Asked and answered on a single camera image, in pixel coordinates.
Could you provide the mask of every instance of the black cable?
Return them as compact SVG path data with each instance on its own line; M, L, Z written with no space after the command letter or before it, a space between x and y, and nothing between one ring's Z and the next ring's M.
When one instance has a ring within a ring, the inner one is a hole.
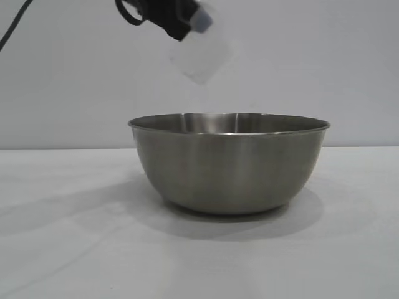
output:
M0 52L2 48L6 45L8 39L11 37L11 34L14 32L15 28L18 26L19 21L24 15L26 9L29 7L29 5L31 5L32 1L33 0L26 0L25 3L22 5L22 7L19 9L14 20L12 20L10 27L7 29L6 33L3 35L3 37L0 40Z

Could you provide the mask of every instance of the white wall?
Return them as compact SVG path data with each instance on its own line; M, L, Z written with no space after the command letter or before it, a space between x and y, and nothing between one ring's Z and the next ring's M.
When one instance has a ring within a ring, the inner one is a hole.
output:
M236 58L205 87L174 41L113 0L34 0L0 53L0 148L126 147L126 124L173 112L264 112L332 123L327 145L399 145L398 0L211 0ZM0 2L0 34L22 0Z

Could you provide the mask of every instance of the bowl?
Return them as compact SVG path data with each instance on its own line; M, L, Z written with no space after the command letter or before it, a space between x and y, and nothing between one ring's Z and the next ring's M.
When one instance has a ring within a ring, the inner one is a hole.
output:
M219 215L287 204L305 185L329 123L260 113L186 113L129 121L161 196Z

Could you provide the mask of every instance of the metal bowl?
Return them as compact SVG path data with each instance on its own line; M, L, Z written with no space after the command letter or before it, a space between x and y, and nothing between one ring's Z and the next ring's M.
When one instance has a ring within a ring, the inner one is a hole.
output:
M286 204L305 185L329 123L255 113L156 115L129 122L153 187L210 214Z

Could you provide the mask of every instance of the white tabletop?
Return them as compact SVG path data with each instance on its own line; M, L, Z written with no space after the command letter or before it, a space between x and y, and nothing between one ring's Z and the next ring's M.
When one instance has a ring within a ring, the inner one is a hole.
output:
M283 209L165 205L134 149L0 151L0 298L399 298L399 148L324 148Z

